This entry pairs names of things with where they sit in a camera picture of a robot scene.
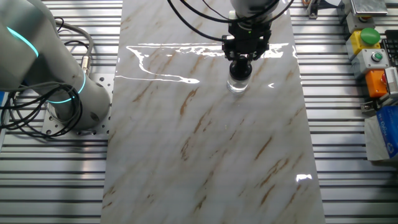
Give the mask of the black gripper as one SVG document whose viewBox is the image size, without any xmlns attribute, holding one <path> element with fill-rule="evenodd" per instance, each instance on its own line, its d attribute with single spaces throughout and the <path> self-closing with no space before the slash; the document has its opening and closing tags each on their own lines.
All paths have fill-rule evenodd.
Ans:
<svg viewBox="0 0 398 224">
<path fill-rule="evenodd" d="M 247 24 L 246 27 L 241 26 L 241 22 L 228 24 L 229 35 L 222 36 L 222 50 L 224 56 L 231 60 L 230 69 L 241 68 L 241 55 L 245 67 L 250 67 L 253 60 L 269 50 L 271 25 L 271 22 Z"/>
</svg>

